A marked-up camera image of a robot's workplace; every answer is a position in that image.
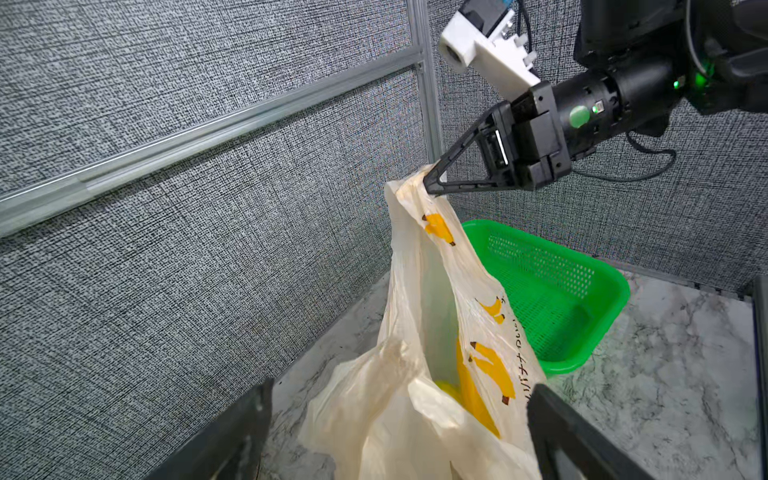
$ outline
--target gray textured wall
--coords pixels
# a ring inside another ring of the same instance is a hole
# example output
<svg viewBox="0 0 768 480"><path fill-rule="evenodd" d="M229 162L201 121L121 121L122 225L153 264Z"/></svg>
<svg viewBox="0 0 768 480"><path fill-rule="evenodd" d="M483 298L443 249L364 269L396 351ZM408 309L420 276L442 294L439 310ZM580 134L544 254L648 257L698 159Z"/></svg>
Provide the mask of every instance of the gray textured wall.
<svg viewBox="0 0 768 480"><path fill-rule="evenodd" d="M0 240L0 478L140 478L389 266L411 71Z"/></svg>
<svg viewBox="0 0 768 480"><path fill-rule="evenodd" d="M0 194L410 43L405 0L0 8Z"/></svg>
<svg viewBox="0 0 768 480"><path fill-rule="evenodd" d="M409 44L403 2L5 3L0 190ZM389 265L404 70L0 239L0 478L141 478Z"/></svg>
<svg viewBox="0 0 768 480"><path fill-rule="evenodd" d="M500 100L472 69L453 73L436 51L440 32L460 0L429 2L436 80L448 147L487 107ZM582 71L572 59L579 0L529 0L540 74L558 83ZM536 193L455 195L463 220L489 218L590 254L738 290L768 272L768 115L729 112L701 117L687 103L661 139L677 164L653 180L611 184L569 175ZM477 171L478 152L455 175ZM622 138L601 144L578 168L636 176L659 168Z"/></svg>

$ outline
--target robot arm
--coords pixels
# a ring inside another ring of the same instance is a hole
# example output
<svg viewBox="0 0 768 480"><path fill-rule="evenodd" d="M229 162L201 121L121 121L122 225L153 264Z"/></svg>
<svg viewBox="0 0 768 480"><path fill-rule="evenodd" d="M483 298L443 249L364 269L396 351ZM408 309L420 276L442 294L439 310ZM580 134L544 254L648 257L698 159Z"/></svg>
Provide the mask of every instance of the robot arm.
<svg viewBox="0 0 768 480"><path fill-rule="evenodd" d="M581 0L574 59L588 70L553 87L531 73L536 55L526 52L526 39L505 38L513 17L508 4L467 0L443 31L439 51L459 73L475 68L506 100L445 152L425 176L426 190L536 190L571 173L573 162L608 138L630 131L661 136L683 97L702 114L768 112L768 1L745 0L732 14L729 0L701 0L695 20L693 1ZM738 18L753 21L744 26ZM702 50L703 62L696 62ZM440 180L473 142L488 177Z"/></svg>

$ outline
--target green circular sticker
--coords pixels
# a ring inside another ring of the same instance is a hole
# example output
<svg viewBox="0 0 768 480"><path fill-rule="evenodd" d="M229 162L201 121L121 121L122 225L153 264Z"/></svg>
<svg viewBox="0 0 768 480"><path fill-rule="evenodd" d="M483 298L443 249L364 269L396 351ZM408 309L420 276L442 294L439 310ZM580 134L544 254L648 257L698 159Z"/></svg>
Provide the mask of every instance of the green circular sticker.
<svg viewBox="0 0 768 480"><path fill-rule="evenodd" d="M589 110L584 105L577 105L571 109L571 126L579 128L589 122Z"/></svg>

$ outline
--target black bracket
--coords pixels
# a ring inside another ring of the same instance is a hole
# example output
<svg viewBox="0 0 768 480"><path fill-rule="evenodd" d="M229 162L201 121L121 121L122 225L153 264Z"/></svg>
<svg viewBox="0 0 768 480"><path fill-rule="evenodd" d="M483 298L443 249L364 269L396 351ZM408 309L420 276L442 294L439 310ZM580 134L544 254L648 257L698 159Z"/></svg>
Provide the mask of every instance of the black bracket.
<svg viewBox="0 0 768 480"><path fill-rule="evenodd" d="M528 400L528 427L543 480L654 480L543 383Z"/></svg>
<svg viewBox="0 0 768 480"><path fill-rule="evenodd" d="M441 180L475 142L488 176L477 180ZM424 176L424 187L432 195L533 191L570 172L571 159L552 88L543 81L514 102L497 103L481 115Z"/></svg>
<svg viewBox="0 0 768 480"><path fill-rule="evenodd" d="M272 419L272 379L254 386L144 480L256 478Z"/></svg>

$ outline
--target metal rail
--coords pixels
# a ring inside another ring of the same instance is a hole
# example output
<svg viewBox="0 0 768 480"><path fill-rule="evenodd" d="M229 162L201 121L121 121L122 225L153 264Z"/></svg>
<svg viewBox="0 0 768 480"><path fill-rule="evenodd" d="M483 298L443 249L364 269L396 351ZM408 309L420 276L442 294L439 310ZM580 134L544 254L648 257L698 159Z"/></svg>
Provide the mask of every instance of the metal rail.
<svg viewBox="0 0 768 480"><path fill-rule="evenodd" d="M409 0L409 18L412 17L412 3L423 0ZM340 72L312 84L296 88L265 101L241 108L238 111L190 127L176 134L114 155L102 161L78 168L66 174L33 184L29 187L0 197L0 237L6 237L26 227L47 220L97 196L125 185L139 177L150 174L211 147L222 144L240 135L254 131L299 111L317 105L347 91L361 87L371 81L393 74L412 65L423 65L429 53L429 24L425 27L422 19L412 20L412 31L421 32L419 43L414 46L378 58L358 67ZM425 118L425 136L430 157L435 158L432 144L439 138L439 124L432 121L436 105L435 82L432 77L431 59L429 73L418 68L419 94L422 99L422 113Z"/></svg>

